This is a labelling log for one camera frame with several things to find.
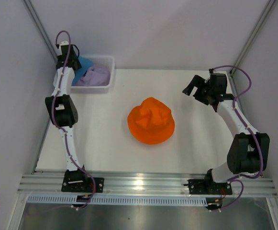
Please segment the blue bucket hat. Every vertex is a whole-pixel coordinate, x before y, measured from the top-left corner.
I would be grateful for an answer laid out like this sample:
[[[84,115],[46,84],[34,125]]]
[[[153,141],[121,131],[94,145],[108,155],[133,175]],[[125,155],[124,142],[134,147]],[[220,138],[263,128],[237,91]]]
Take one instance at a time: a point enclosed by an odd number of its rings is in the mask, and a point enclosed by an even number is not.
[[[78,60],[81,64],[81,68],[76,71],[72,86],[75,86],[76,83],[86,74],[88,69],[93,66],[93,62],[85,57],[79,56]]]

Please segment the lilac bucket hat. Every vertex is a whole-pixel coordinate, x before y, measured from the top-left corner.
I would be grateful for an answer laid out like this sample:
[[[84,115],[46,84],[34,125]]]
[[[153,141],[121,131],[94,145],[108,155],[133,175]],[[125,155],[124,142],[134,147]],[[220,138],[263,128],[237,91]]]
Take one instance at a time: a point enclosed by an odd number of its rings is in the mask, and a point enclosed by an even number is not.
[[[75,86],[106,86],[109,84],[110,75],[106,67],[93,65]]]

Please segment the orange bucket hat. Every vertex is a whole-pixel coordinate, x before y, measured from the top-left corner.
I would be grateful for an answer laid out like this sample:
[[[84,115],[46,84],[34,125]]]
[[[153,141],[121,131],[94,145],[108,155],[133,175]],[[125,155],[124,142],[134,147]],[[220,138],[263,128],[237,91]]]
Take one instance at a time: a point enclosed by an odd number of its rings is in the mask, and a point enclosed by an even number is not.
[[[153,97],[145,99],[131,110],[127,124],[133,137],[147,145],[163,143],[175,131],[171,109]]]

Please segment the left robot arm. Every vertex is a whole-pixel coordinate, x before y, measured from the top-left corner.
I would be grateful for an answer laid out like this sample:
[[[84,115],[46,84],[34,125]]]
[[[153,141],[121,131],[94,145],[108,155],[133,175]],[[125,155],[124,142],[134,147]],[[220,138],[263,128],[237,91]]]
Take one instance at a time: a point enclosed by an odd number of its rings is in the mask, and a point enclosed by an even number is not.
[[[72,80],[76,71],[81,68],[78,55],[73,45],[67,41],[57,44],[60,51],[57,57],[54,91],[45,98],[45,105],[52,124],[58,129],[63,141],[66,155],[66,171],[62,191],[73,193],[95,193],[95,179],[85,170],[83,160],[75,147],[75,124],[78,112],[70,96]]]

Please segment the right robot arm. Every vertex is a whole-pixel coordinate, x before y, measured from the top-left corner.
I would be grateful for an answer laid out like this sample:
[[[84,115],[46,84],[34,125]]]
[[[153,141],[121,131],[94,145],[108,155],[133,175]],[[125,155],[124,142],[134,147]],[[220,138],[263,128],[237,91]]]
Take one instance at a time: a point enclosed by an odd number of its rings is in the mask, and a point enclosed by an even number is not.
[[[226,162],[209,169],[203,179],[189,179],[186,184],[191,195],[218,195],[221,190],[232,194],[229,183],[239,178],[257,179],[267,167],[270,137],[255,129],[245,115],[239,111],[238,103],[227,93],[228,81],[225,74],[210,73],[208,79],[195,75],[182,91],[213,107],[228,126],[233,141]]]

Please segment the white perforated plastic basket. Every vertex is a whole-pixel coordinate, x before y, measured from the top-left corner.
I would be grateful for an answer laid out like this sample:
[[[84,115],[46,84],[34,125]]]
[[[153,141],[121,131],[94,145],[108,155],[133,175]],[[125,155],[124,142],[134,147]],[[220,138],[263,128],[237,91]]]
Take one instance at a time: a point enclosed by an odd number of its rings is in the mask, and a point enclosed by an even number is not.
[[[115,59],[112,56],[80,56],[81,68],[72,81],[72,93],[102,94],[113,83]]]

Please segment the aluminium frame post left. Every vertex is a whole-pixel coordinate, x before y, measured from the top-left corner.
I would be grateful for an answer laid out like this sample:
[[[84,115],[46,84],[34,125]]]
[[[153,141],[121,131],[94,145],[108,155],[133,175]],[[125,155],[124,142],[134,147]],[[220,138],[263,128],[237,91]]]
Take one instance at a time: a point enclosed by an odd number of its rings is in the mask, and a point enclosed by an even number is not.
[[[51,57],[53,58],[54,62],[56,62],[57,58],[56,58],[56,52],[55,52],[54,46],[51,43],[48,33],[45,30],[44,25],[41,22],[41,19],[37,13],[32,1],[31,0],[22,0],[22,3],[24,4],[33,24],[36,27],[37,32],[39,33],[41,39],[43,40]]]

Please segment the aluminium frame post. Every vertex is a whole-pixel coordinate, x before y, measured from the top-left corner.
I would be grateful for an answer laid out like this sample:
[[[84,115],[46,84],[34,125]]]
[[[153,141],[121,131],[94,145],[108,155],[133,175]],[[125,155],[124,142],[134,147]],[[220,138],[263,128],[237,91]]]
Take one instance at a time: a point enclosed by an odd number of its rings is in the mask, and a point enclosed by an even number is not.
[[[236,60],[234,61],[234,67],[230,70],[230,76],[233,77],[237,69],[235,67],[240,67],[243,60],[245,59],[247,53],[251,49],[251,46],[254,44],[258,35],[260,34],[262,28],[266,24],[268,18],[271,16],[272,11],[274,10],[278,0],[268,0],[266,5],[263,7],[257,21],[255,22],[253,28],[251,29],[245,44],[242,46],[241,51],[237,55]]]
[[[39,33],[41,39],[43,40],[51,57],[53,58],[54,62],[56,62],[57,58],[56,58],[56,52],[55,52],[54,46],[51,43],[48,33],[45,30],[44,25],[41,22],[41,19],[37,13],[32,1],[31,0],[22,0],[22,3],[24,4],[33,24],[36,27],[37,32]]]

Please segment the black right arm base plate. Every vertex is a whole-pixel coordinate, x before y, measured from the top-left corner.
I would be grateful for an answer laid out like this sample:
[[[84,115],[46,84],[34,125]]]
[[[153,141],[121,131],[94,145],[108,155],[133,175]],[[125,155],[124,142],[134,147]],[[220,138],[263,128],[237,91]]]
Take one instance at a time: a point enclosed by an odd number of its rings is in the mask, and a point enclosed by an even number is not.
[[[189,179],[183,186],[190,195],[232,195],[232,187],[227,183],[215,183],[204,179]]]

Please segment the aluminium frame post right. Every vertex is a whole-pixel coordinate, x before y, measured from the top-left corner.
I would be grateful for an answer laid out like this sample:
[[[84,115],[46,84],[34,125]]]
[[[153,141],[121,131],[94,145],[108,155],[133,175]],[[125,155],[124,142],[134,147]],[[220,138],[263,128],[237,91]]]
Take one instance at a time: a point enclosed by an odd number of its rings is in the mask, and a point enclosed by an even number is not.
[[[271,16],[272,11],[274,10],[278,0],[268,0],[266,5],[263,7],[257,21],[255,22],[253,28],[251,29],[245,44],[242,46],[241,51],[237,55],[236,60],[234,61],[234,67],[230,70],[230,76],[233,77],[237,69],[235,67],[240,67],[243,60],[245,59],[247,53],[251,49],[251,46],[254,44],[258,35],[260,34],[262,28],[266,24],[268,18]]]

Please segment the aluminium front rail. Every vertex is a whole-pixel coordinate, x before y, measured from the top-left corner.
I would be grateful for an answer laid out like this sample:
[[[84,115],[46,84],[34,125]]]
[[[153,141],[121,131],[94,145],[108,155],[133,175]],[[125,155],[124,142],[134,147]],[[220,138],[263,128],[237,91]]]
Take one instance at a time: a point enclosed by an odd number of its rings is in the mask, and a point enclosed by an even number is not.
[[[188,196],[185,186],[189,179],[202,179],[203,174],[189,173],[134,173],[134,172],[91,172],[93,177],[104,178],[103,194],[117,196]],[[36,171],[25,174],[20,180],[19,194],[60,194],[63,171]],[[272,179],[243,179],[243,185],[232,184],[232,196],[240,191],[246,198],[277,197]]]

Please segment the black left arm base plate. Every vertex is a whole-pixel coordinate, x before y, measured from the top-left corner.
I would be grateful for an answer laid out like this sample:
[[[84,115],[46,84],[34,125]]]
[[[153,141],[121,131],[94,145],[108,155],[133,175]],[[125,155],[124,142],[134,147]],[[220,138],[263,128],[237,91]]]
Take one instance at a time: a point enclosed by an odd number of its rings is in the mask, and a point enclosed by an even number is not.
[[[87,176],[81,170],[66,170],[62,183],[62,192],[69,193],[102,193],[104,187],[104,178]]]

